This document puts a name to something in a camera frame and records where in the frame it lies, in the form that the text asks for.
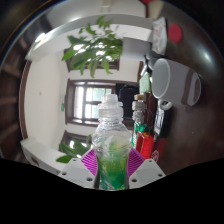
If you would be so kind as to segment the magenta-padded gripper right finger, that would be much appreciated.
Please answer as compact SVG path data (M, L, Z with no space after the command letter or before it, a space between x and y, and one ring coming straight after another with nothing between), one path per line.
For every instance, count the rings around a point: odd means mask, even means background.
M129 189L146 186L163 177L165 177L164 172L153 159L145 159L137 150L130 150L127 160Z

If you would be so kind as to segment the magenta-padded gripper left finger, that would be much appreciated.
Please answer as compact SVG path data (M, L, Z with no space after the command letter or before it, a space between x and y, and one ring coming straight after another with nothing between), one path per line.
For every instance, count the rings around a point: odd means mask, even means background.
M72 158L59 173L59 177L84 188L97 189L99 174L94 150L88 150L80 158Z

